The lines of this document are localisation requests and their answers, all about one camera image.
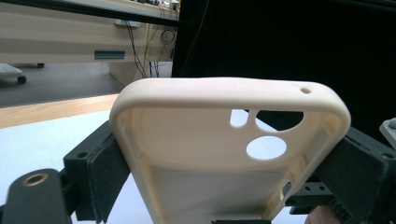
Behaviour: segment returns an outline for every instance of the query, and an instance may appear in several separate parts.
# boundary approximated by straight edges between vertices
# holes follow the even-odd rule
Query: floor
[[[63,71],[64,76],[60,76],[59,79],[56,79],[54,76],[47,77],[47,79],[52,80],[46,80],[45,84],[40,82],[42,85],[41,88],[33,87],[35,77],[44,76],[40,74],[39,68],[25,68],[25,71],[31,72],[31,74],[26,72],[26,75],[28,76],[26,84],[29,82],[32,84],[32,87],[29,87],[31,92],[26,91],[25,93],[20,93],[20,91],[23,91],[22,89],[24,87],[22,85],[15,87],[16,80],[3,80],[0,82],[0,95],[6,94],[7,92],[8,97],[12,98],[14,96],[23,96],[24,94],[26,94],[25,96],[27,97],[29,94],[33,94],[33,97],[30,98],[33,102],[35,99],[37,99],[38,102],[45,102],[59,100],[60,98],[38,98],[36,96],[48,94],[48,91],[50,90],[58,91],[53,93],[53,95],[60,96],[62,99],[77,97],[76,95],[72,96],[68,94],[68,92],[73,91],[77,87],[84,89],[84,87],[87,87],[87,82],[91,83],[95,88],[88,87],[87,89],[91,89],[91,91],[78,90],[77,92],[81,94],[84,93],[86,95],[95,95],[104,94],[105,92],[117,92],[123,88],[119,83],[117,83],[117,80],[114,80],[112,76],[108,75],[105,64],[85,64],[85,66],[87,65],[91,65],[92,67],[88,70],[84,70],[81,67],[73,66],[72,64],[46,64],[45,69]],[[73,69],[80,72],[82,70],[90,71],[92,73],[71,78],[72,76],[69,76],[68,74],[73,74]],[[171,64],[169,63],[167,66],[163,66],[162,68],[160,67],[160,71],[162,71],[160,73],[162,74],[161,77],[170,76]],[[78,77],[84,77],[86,78],[86,81],[81,84],[81,82],[83,82],[82,80],[74,79]],[[65,82],[69,82],[64,84],[69,86],[67,88],[72,88],[73,83],[75,84],[75,88],[66,90],[66,87],[62,86]],[[44,87],[49,87],[49,90],[42,90]],[[3,98],[0,99],[4,99],[4,102],[8,102],[7,105],[31,103],[29,101],[23,101],[23,97],[19,100],[9,100],[8,97],[1,97]],[[2,169],[0,169],[0,205],[7,202],[7,189],[19,176],[44,168],[53,168],[58,171],[62,170],[64,167],[64,155],[78,145],[101,124],[107,121],[108,116],[109,111],[107,110],[0,129],[0,139],[2,139],[2,144],[0,144],[0,153],[2,154],[2,157],[0,157],[0,164],[2,165]],[[289,215],[289,210],[290,209],[288,207],[282,210],[272,223],[304,224],[306,216]],[[74,215],[72,216],[72,221],[73,223],[94,223],[94,221],[77,221]],[[131,176],[125,183],[107,223],[152,223],[134,179]]]

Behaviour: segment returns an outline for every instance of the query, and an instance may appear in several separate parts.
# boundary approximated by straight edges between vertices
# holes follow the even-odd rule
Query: phone case
[[[303,117],[277,131],[259,111]],[[153,223],[209,224],[274,219],[347,133],[350,115],[315,82],[147,78],[125,87],[109,122]]]

